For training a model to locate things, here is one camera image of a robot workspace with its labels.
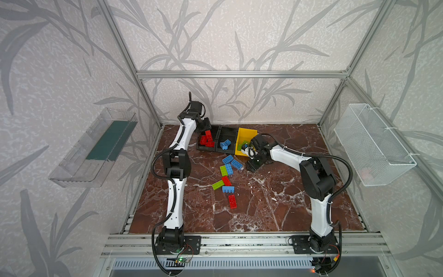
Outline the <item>red lego brick pair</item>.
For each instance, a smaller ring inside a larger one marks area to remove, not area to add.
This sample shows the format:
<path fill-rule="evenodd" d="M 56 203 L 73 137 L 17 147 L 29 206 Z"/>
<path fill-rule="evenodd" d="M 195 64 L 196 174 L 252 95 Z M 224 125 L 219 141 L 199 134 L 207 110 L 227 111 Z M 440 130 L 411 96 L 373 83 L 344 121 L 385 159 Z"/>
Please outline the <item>red lego brick pair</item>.
<path fill-rule="evenodd" d="M 212 133 L 211 133 L 210 130 L 206 130 L 206 131 L 205 131 L 205 135 L 206 135 L 207 140 L 208 140 L 209 142 L 212 142 L 212 141 L 213 141 Z"/>

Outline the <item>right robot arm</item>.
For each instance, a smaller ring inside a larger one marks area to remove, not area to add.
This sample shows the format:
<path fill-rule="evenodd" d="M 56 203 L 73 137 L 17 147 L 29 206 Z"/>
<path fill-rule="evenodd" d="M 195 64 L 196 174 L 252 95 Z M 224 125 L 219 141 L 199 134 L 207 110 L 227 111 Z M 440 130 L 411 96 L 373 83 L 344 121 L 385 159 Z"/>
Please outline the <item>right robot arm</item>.
<path fill-rule="evenodd" d="M 300 172 L 304 190 L 311 201 L 311 242 L 318 246 L 328 245 L 333 240 L 332 204 L 353 180 L 351 165 L 337 156 L 298 152 L 277 140 L 270 143 L 267 136 L 273 137 L 267 133 L 258 134 L 250 143 L 241 146 L 242 153 L 250 158 L 246 163 L 247 170 L 256 172 L 262 165 L 280 162 Z M 348 170 L 348 179 L 339 190 L 335 190 L 336 178 L 329 159 L 344 164 Z"/>

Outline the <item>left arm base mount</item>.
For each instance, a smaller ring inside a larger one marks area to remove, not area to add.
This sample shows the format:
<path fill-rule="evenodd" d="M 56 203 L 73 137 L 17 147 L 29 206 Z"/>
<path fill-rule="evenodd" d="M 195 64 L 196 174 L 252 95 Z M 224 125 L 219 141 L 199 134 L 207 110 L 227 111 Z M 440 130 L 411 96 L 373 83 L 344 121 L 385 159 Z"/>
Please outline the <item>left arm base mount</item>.
<path fill-rule="evenodd" d="M 157 255 L 178 254 L 184 251 L 184 254 L 199 255 L 202 246 L 202 236 L 185 235 L 178 238 L 166 238 L 160 235 L 154 243 L 153 251 Z"/>

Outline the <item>green lego brick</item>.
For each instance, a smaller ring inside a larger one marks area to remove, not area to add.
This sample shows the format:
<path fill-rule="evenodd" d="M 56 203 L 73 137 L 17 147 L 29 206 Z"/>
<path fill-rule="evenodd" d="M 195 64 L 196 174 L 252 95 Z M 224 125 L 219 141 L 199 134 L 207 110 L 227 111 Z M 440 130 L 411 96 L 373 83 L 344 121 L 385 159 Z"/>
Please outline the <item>green lego brick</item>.
<path fill-rule="evenodd" d="M 238 150 L 238 151 L 241 151 L 241 150 L 242 150 L 242 147 L 243 147 L 245 144 L 248 145 L 248 142 L 247 142 L 247 141 L 243 141 L 242 143 L 239 143 L 238 146 L 237 146 L 237 150 Z"/>
<path fill-rule="evenodd" d="M 213 188 L 213 190 L 217 190 L 217 189 L 219 189 L 219 188 L 221 188 L 221 187 L 223 187 L 223 186 L 224 186 L 224 182 L 223 182 L 223 180 L 218 181 L 218 182 L 212 184 L 212 188 Z"/>
<path fill-rule="evenodd" d="M 226 166 L 220 166 L 220 172 L 221 172 L 221 175 L 224 177 L 224 176 L 228 176 L 228 172 L 227 172 L 227 168 L 226 168 Z"/>

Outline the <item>green lego brick front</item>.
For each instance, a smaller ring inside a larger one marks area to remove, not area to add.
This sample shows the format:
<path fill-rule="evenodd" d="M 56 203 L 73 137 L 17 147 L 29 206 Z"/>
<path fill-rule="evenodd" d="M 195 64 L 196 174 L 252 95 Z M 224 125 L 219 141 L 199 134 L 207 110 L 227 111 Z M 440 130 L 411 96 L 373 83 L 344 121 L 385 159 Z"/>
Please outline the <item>green lego brick front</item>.
<path fill-rule="evenodd" d="M 223 180 L 218 181 L 218 182 L 212 184 L 212 188 L 213 188 L 213 190 L 217 190 L 217 189 L 219 189 L 219 188 L 221 188 L 221 187 L 223 187 L 223 186 L 224 186 L 224 182 L 223 182 Z"/>

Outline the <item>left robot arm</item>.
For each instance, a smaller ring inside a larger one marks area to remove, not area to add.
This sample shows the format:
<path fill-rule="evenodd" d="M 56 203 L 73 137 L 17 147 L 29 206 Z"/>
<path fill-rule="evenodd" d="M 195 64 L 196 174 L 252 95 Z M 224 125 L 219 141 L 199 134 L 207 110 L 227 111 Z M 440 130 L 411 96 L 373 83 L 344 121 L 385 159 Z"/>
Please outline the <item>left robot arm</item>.
<path fill-rule="evenodd" d="M 168 183 L 168 203 L 166 218 L 155 227 L 162 225 L 158 236 L 158 245 L 183 248 L 185 236 L 183 230 L 184 187 L 190 176 L 192 165 L 188 147 L 195 132 L 211 129 L 211 123 L 204 117 L 205 106 L 199 101 L 190 100 L 186 108 L 177 116 L 180 122 L 178 133 L 168 149 L 157 154 L 154 160 L 162 159 L 164 176 L 153 175 Z"/>

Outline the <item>red lego brick small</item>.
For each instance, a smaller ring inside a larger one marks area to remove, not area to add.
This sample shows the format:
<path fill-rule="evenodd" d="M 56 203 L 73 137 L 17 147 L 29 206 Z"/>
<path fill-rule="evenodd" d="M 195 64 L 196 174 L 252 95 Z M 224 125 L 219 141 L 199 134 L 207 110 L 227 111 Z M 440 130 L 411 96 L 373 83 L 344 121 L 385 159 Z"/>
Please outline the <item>red lego brick small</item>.
<path fill-rule="evenodd" d="M 231 182 L 230 182 L 228 176 L 223 176 L 223 177 L 222 177 L 222 181 L 223 181 L 223 183 L 224 183 L 224 186 L 227 186 L 227 187 L 231 187 L 231 186 L 232 186 L 232 184 L 231 184 Z"/>

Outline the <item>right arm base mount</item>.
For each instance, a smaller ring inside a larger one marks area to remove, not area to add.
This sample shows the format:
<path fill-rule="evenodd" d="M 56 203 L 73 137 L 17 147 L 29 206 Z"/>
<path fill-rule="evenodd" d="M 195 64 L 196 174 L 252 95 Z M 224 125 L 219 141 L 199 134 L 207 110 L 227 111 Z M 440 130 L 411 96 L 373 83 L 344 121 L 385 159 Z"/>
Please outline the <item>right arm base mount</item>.
<path fill-rule="evenodd" d="M 318 235 L 293 235 L 288 239 L 295 254 L 339 254 L 340 244 L 334 234 L 325 237 Z"/>

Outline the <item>blue lego brick vertical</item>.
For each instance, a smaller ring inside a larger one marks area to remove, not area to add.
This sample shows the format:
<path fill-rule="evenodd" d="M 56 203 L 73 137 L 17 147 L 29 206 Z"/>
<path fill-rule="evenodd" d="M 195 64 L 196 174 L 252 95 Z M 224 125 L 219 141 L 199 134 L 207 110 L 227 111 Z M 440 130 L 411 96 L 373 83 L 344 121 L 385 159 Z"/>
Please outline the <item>blue lego brick vertical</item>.
<path fill-rule="evenodd" d="M 233 168 L 230 163 L 225 164 L 225 167 L 226 167 L 226 172 L 229 176 L 234 174 Z"/>

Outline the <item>blue lego brick front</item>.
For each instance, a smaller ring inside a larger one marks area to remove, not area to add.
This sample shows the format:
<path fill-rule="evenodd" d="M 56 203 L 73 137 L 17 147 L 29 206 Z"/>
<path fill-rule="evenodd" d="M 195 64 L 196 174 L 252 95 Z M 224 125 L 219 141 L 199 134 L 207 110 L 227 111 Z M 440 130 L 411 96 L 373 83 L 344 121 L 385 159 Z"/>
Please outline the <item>blue lego brick front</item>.
<path fill-rule="evenodd" d="M 222 192 L 223 193 L 234 193 L 235 188 L 232 186 L 222 186 Z"/>

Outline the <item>blue lego brick top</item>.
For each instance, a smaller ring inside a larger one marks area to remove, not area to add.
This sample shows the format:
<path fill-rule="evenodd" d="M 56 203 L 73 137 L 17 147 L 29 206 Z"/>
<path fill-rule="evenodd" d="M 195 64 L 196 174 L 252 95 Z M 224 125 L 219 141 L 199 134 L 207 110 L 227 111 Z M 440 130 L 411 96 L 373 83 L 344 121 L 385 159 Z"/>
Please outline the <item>blue lego brick top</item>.
<path fill-rule="evenodd" d="M 229 139 L 220 143 L 220 147 L 222 148 L 222 150 L 228 150 L 230 145 L 231 145 L 231 141 Z"/>

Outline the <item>red lego brick front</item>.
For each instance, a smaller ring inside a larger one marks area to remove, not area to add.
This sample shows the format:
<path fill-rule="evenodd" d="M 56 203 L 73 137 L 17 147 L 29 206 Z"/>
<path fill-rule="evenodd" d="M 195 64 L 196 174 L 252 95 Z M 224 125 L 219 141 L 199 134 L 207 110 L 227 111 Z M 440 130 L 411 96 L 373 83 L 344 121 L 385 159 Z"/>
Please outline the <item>red lego brick front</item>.
<path fill-rule="evenodd" d="M 236 209 L 237 208 L 237 203 L 236 203 L 235 195 L 229 195 L 228 196 L 228 200 L 229 200 L 230 208 L 232 210 Z"/>

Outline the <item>blue lego brick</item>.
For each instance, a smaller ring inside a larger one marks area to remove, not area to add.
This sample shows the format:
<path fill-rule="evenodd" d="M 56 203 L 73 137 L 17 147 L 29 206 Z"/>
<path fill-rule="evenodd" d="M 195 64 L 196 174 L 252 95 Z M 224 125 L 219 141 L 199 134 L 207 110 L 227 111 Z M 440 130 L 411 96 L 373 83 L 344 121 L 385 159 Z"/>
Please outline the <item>blue lego brick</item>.
<path fill-rule="evenodd" d="M 231 165 L 237 170 L 243 170 L 243 164 L 235 159 L 231 161 Z"/>
<path fill-rule="evenodd" d="M 226 165 L 231 163 L 234 160 L 234 157 L 232 155 L 229 155 L 227 157 L 225 157 L 224 159 L 222 159 L 222 162 Z"/>
<path fill-rule="evenodd" d="M 222 186 L 222 192 L 223 193 L 234 193 L 235 188 L 232 186 Z"/>
<path fill-rule="evenodd" d="M 230 145 L 231 145 L 231 141 L 229 139 L 220 143 L 220 147 L 222 148 L 222 150 L 228 150 Z"/>

